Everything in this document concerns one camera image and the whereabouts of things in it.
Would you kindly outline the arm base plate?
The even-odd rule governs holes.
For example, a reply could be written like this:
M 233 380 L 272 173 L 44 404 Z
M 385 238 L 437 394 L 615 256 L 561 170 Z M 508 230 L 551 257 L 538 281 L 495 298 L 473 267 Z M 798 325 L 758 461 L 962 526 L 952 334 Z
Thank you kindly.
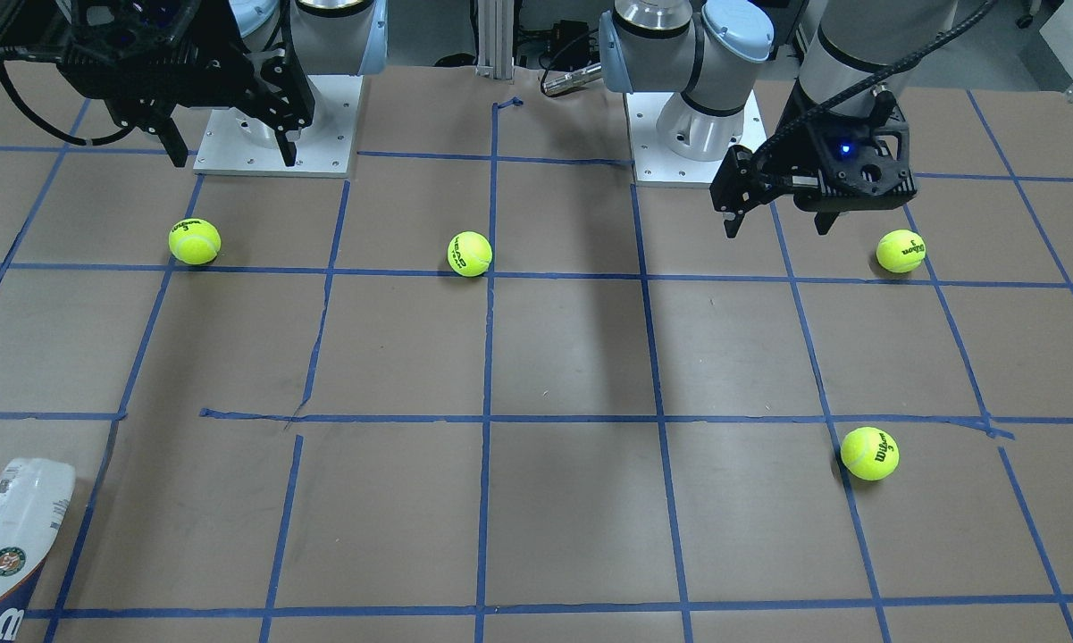
M 710 187 L 729 147 L 756 150 L 767 138 L 754 93 L 725 117 L 700 113 L 676 91 L 626 94 L 624 109 L 638 186 Z
M 193 171 L 258 178 L 347 179 L 356 150 L 362 90 L 357 76 L 312 76 L 314 122 L 295 138 L 296 160 L 286 166 L 265 123 L 237 109 L 214 109 L 200 141 Z

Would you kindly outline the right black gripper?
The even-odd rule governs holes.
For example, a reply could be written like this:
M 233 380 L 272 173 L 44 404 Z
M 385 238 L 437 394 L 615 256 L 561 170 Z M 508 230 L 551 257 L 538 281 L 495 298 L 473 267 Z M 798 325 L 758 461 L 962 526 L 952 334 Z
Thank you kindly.
M 315 98 L 294 49 L 250 53 L 227 1 L 71 1 L 58 71 L 115 123 L 157 138 L 182 169 L 178 106 L 239 109 L 270 131 L 286 167 Z

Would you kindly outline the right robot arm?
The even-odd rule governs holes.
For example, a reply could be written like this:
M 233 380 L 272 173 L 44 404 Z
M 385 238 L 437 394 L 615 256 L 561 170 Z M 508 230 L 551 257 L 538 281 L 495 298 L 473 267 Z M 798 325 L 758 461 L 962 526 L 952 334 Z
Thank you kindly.
M 242 38 L 230 1 L 75 1 L 55 68 L 114 123 L 204 175 L 346 179 L 362 81 L 388 60 L 382 1 L 267 1 Z

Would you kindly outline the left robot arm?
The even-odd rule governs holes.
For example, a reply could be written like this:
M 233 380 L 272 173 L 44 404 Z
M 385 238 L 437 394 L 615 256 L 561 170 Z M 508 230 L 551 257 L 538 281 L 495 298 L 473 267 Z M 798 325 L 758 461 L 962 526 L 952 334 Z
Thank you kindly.
M 743 144 L 744 107 L 775 42 L 750 1 L 616 1 L 599 24 L 609 91 L 668 94 L 656 130 L 672 152 L 716 163 L 712 208 L 733 238 L 745 215 L 781 196 L 825 235 L 847 211 L 887 211 L 915 198 L 910 127 L 899 98 L 926 56 L 978 25 L 985 1 L 952 23 L 952 1 L 829 1 L 780 121 Z

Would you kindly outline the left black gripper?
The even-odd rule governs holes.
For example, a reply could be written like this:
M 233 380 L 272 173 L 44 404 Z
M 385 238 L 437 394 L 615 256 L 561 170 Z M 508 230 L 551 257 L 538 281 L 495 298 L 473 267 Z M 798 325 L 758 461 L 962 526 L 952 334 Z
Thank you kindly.
M 867 117 L 826 111 L 781 138 L 773 147 L 773 174 L 758 170 L 748 147 L 727 147 L 710 184 L 727 239 L 739 235 L 748 211 L 790 191 L 802 211 L 815 213 L 819 236 L 844 211 L 895 209 L 918 194 L 897 97 L 883 85 L 867 98 Z

